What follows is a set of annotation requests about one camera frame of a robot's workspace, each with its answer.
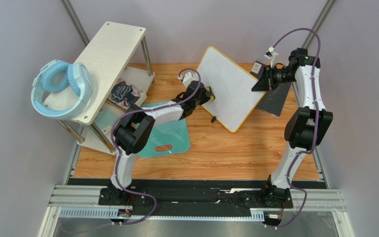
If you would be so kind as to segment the yellow framed whiteboard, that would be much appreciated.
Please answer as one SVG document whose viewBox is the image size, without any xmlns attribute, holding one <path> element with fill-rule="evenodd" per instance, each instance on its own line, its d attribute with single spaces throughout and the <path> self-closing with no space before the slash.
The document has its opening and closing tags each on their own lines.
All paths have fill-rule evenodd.
<svg viewBox="0 0 379 237">
<path fill-rule="evenodd" d="M 213 46 L 206 49 L 197 71 L 215 96 L 202 107 L 235 133 L 265 95 L 264 91 L 252 91 L 258 80 Z"/>
</svg>

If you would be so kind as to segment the yellow bone-shaped eraser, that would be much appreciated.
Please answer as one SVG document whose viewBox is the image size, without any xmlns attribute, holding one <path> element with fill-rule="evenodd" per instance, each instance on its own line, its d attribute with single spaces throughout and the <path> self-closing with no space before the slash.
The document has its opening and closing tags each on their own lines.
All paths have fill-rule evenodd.
<svg viewBox="0 0 379 237">
<path fill-rule="evenodd" d="M 214 101 L 215 100 L 215 95 L 214 95 L 214 93 L 212 91 L 212 88 L 210 86 L 207 86 L 204 89 L 205 89 L 206 101 L 207 102 Z"/>
</svg>

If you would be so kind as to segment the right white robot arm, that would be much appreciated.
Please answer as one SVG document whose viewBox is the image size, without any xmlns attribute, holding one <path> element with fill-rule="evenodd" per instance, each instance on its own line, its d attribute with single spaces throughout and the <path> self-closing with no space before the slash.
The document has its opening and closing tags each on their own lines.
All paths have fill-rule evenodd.
<svg viewBox="0 0 379 237">
<path fill-rule="evenodd" d="M 260 201 L 268 207 L 282 206 L 288 200 L 300 163 L 321 143 L 333 120 L 333 113 L 326 110 L 320 94 L 319 57 L 310 56 L 305 48 L 297 48 L 288 60 L 289 64 L 281 68 L 272 63 L 261 66 L 257 73 L 251 71 L 258 80 L 252 91 L 273 91 L 293 82 L 300 86 L 300 107 L 284 131 L 285 152 L 262 188 Z"/>
</svg>

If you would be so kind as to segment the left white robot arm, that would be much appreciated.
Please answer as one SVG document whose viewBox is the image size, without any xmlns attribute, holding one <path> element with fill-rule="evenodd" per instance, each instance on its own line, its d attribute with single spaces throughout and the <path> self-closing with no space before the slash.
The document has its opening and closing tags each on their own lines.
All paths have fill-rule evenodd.
<svg viewBox="0 0 379 237">
<path fill-rule="evenodd" d="M 117 149 L 115 166 L 110 183 L 101 189 L 99 205 L 124 205 L 130 195 L 138 192 L 128 190 L 137 154 L 148 143 L 154 127 L 190 116 L 197 106 L 213 101 L 211 87 L 200 81 L 192 81 L 185 92 L 170 102 L 152 108 L 131 105 L 115 122 L 111 138 Z"/>
</svg>

